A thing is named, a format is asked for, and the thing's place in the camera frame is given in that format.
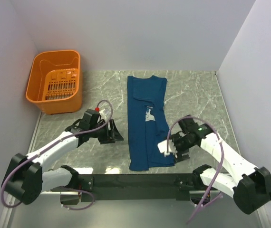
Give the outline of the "blue Mickey Mouse t-shirt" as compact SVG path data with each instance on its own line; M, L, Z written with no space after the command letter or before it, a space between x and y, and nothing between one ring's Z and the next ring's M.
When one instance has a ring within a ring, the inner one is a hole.
M128 145L131 171L172 167L173 155L164 156L157 144L167 137L169 127L164 113L167 79L127 77Z

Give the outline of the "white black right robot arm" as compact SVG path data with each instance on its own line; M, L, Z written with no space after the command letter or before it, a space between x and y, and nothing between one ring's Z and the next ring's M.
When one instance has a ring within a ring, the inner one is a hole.
M217 169L202 165L192 173L192 185L199 190L206 187L202 200L212 188L233 198L237 207L251 214L271 201L271 173L257 167L236 152L209 123L196 123L197 118L187 115L176 121L181 132L167 133L165 145L159 145L164 156L176 158L194 146L218 161Z

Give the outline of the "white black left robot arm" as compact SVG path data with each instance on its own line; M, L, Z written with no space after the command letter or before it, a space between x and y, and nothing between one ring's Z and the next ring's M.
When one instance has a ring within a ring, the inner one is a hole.
M84 178L67 165L56 170L51 170L50 166L91 138L98 139L100 144L123 141L112 115L113 112L107 109L88 109L82 118L44 147L27 155L14 155L1 184L1 192L7 192L25 205L31 204L42 192L56 188L90 194L92 177Z

